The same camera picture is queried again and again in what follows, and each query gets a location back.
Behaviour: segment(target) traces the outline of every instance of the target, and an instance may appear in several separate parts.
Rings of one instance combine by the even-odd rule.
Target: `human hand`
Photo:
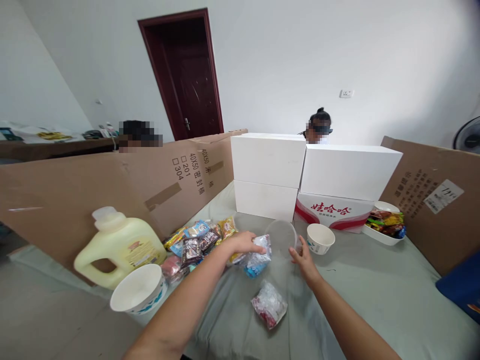
[[[301,241],[300,254],[293,247],[288,249],[293,258],[291,262],[300,266],[301,275],[305,279],[306,284],[311,288],[314,283],[322,279],[322,276],[312,260],[307,242],[301,235],[298,238]]]
[[[257,235],[250,231],[236,232],[225,240],[224,244],[230,247],[232,255],[236,253],[265,254],[267,249],[253,243],[253,239],[256,237]]]

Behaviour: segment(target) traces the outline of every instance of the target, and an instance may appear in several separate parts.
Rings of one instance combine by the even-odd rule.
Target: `floor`
[[[10,262],[0,245],[0,358],[121,359],[142,330],[105,299]]]

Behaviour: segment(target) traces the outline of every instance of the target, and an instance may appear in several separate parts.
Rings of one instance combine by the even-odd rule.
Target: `cardboard divider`
[[[403,153],[380,200],[405,214],[406,235],[442,276],[480,251],[480,155],[396,140]]]
[[[97,232],[94,210],[113,206],[146,221],[164,239],[233,180],[230,136],[245,132],[1,165],[0,221],[92,284],[73,263]],[[112,269],[109,261],[97,267]]]

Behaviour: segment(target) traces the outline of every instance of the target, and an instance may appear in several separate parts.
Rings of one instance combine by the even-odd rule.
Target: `paper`
[[[463,193],[464,191],[461,188],[446,179],[423,202],[434,214],[438,214]]]

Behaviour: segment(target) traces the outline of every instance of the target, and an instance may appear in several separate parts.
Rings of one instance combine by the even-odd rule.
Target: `electrical outlet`
[[[340,91],[340,97],[343,99],[350,99],[354,95],[355,90],[342,90]]]

